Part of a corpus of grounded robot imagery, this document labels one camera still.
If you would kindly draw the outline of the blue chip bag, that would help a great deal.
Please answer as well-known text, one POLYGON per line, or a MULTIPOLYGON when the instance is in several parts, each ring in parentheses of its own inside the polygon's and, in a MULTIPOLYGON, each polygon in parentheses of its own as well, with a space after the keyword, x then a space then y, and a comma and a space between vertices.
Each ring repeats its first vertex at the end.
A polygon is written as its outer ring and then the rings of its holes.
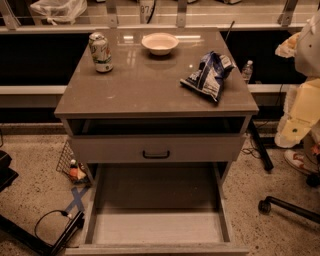
POLYGON ((198 70, 186 79, 181 79, 180 83, 218 102, 224 89, 224 81, 235 67, 228 56, 211 51, 201 58, 198 70))

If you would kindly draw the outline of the black table leg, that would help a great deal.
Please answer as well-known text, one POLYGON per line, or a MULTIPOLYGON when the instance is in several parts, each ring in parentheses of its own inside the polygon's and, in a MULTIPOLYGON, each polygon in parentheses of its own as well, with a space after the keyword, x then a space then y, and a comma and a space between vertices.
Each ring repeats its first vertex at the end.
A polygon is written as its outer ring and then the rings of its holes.
POLYGON ((274 165, 273 165, 273 163, 267 153, 267 150, 262 142, 262 139, 260 138, 260 135, 258 133, 256 126, 254 125, 253 120, 250 120, 248 128, 249 128, 250 133, 252 135, 252 138, 255 142, 257 150, 260 154, 260 159, 263 162, 264 169, 266 171, 271 171, 273 169, 274 165))

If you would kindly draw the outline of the white bowl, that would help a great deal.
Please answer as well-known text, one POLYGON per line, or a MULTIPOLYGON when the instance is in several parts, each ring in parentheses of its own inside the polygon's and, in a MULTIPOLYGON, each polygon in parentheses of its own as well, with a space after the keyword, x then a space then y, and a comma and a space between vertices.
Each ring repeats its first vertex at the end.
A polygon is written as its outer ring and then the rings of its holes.
POLYGON ((168 33, 152 33, 142 38, 141 44, 156 56, 169 54, 179 44, 179 40, 168 33))

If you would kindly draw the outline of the open middle drawer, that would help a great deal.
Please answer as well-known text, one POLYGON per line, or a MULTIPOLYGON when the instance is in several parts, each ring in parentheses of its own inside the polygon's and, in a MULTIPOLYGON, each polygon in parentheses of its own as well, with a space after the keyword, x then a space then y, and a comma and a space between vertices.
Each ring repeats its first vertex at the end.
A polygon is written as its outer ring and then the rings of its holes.
POLYGON ((67 256, 247 256, 234 242, 216 166, 97 169, 79 246, 67 256))

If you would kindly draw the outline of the blue tape cross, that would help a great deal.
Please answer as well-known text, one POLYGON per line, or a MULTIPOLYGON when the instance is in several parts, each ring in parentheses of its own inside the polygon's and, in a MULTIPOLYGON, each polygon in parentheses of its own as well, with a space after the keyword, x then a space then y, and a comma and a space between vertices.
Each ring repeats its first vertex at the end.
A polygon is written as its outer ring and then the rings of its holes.
POLYGON ((82 198, 88 192, 88 190, 88 186, 83 187, 81 190, 78 190, 77 187, 73 187, 71 189, 73 199, 70 202, 70 204, 66 207, 65 211, 70 213, 72 209, 76 207, 79 211, 83 212, 85 210, 85 207, 83 205, 82 198))

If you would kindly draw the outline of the grey drawer cabinet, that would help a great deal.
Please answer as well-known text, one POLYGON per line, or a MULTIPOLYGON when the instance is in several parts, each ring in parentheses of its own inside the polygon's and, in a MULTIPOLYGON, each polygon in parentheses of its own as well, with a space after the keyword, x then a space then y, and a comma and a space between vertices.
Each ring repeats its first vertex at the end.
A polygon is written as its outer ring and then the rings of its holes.
MULTIPOLYGON (((96 72, 84 54, 55 114, 74 136, 231 136, 243 135, 257 105, 238 71, 226 79, 218 102, 180 83, 208 52, 225 53, 214 28, 177 31, 179 44, 169 55, 152 55, 142 44, 143 28, 110 29, 112 71, 96 72)), ((221 185, 234 161, 83 163, 95 186, 97 169, 113 164, 210 163, 221 185)))

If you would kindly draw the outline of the closed top drawer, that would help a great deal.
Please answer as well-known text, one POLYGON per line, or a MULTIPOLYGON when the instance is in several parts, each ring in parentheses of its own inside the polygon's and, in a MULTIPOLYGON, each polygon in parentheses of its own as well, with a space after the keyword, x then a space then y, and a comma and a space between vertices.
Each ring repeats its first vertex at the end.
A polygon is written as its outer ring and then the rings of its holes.
POLYGON ((82 163, 228 162, 245 141, 236 136, 74 136, 69 138, 82 163))

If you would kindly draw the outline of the person in white clothes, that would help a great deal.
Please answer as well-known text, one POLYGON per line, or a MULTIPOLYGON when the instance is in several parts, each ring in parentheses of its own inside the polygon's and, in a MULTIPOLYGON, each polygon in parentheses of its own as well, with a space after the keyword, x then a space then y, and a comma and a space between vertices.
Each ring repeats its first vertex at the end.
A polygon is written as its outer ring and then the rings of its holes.
POLYGON ((320 10, 297 32, 281 43, 275 54, 293 57, 295 69, 306 76, 299 86, 290 86, 275 143, 286 148, 285 160, 298 171, 319 172, 320 145, 320 10))

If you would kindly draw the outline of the black office chair base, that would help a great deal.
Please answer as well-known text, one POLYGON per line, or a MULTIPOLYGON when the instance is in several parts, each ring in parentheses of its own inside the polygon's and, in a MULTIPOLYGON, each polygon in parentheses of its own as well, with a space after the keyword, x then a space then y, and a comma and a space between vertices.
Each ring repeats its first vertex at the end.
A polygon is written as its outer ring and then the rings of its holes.
POLYGON ((310 221, 320 224, 319 214, 303 209, 299 206, 293 205, 291 203, 285 202, 281 199, 272 196, 267 196, 264 200, 260 200, 258 204, 258 210, 262 214, 269 214, 271 211, 271 205, 276 205, 289 212, 295 213, 296 215, 299 215, 310 221))

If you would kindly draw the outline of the clear water bottle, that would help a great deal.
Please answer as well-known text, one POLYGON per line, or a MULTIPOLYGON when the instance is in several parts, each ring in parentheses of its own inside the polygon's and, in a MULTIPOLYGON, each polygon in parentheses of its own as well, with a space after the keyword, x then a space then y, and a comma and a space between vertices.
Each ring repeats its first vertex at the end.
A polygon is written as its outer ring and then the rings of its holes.
POLYGON ((245 81, 246 84, 249 83, 252 73, 253 73, 253 61, 248 60, 247 63, 243 66, 242 72, 241 72, 243 80, 245 81))

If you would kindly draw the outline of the black stand leg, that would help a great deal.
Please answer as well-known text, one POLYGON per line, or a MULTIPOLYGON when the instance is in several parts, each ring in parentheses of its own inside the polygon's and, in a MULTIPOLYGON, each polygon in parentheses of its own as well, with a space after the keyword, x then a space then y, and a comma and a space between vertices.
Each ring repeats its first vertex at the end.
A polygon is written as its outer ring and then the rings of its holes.
POLYGON ((83 225, 84 213, 82 211, 78 211, 77 214, 67 224, 65 230, 62 232, 57 241, 51 245, 47 242, 44 242, 39 237, 28 233, 11 220, 0 215, 0 230, 26 245, 39 256, 56 256, 59 251, 67 245, 75 232, 78 229, 81 229, 83 225))

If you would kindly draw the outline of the white plastic bag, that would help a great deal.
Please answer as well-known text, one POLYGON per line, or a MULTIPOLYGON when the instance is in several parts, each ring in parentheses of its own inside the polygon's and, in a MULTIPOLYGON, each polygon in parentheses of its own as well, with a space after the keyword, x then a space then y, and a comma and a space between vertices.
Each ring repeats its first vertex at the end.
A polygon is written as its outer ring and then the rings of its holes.
POLYGON ((30 8, 53 25, 74 24, 86 11, 87 0, 37 0, 30 5, 30 8))

